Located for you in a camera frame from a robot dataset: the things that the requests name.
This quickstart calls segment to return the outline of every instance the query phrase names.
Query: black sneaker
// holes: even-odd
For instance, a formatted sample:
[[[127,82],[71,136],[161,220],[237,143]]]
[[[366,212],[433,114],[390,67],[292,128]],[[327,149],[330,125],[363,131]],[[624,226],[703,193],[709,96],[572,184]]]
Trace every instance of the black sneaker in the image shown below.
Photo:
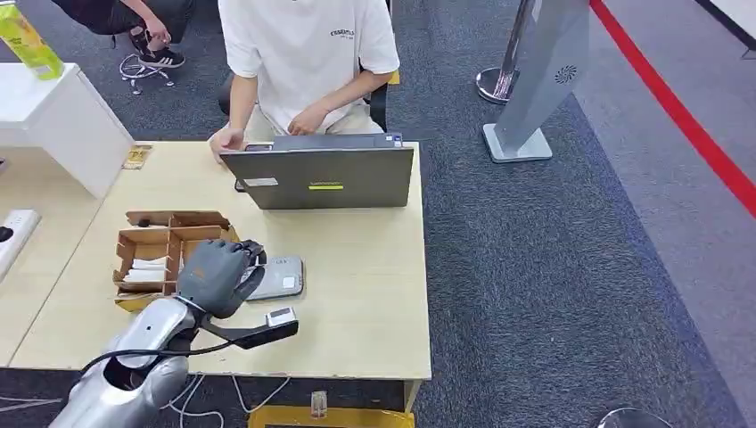
[[[164,47],[159,51],[148,51],[139,55],[139,63],[156,69],[176,69],[184,65],[184,56]]]

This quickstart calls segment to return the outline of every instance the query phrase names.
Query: black cable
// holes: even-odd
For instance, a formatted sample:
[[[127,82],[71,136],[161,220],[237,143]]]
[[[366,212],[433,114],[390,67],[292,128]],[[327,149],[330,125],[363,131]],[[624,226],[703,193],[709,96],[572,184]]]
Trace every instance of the black cable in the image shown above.
[[[85,374],[90,368],[95,366],[100,361],[113,357],[122,357],[125,355],[158,355],[162,357],[191,357],[192,355],[202,355],[215,352],[217,350],[223,350],[233,345],[234,341],[228,341],[216,346],[210,346],[209,348],[202,348],[199,350],[112,350],[111,352],[105,352],[101,356],[86,363],[86,366],[81,369],[81,374]]]

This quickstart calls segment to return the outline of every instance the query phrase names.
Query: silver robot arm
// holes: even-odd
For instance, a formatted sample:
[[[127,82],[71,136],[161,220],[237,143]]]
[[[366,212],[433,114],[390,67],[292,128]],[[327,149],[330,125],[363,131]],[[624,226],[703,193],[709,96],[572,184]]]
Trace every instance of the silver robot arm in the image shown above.
[[[299,321],[291,308],[267,314],[265,324],[255,328],[228,329],[210,322],[233,315],[259,285],[265,263],[265,252],[252,241],[199,244],[178,277],[177,295],[150,303],[85,367],[50,427],[142,427],[181,391],[190,355],[230,345],[250,349],[296,334]],[[249,267],[254,267],[251,274],[241,281]],[[191,350],[200,328],[226,342]]]

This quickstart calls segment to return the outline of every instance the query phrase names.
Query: gray laptop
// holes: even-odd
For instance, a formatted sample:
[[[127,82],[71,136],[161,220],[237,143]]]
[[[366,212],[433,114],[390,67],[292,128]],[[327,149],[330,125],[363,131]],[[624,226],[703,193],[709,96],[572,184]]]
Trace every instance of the gray laptop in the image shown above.
[[[415,151],[400,134],[277,136],[220,158],[263,210],[404,207]]]

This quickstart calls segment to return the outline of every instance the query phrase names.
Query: cardboard organizer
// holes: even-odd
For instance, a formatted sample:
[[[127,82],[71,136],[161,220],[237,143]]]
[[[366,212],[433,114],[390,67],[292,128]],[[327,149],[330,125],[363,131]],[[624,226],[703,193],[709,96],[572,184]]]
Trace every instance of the cardboard organizer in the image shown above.
[[[116,304],[129,312],[175,293],[181,260],[187,260],[198,243],[209,239],[239,242],[234,227],[217,211],[130,211],[126,216],[136,227],[119,231],[116,254],[121,263],[113,271],[113,283],[118,287]],[[123,280],[134,259],[161,257],[166,257],[164,281]]]

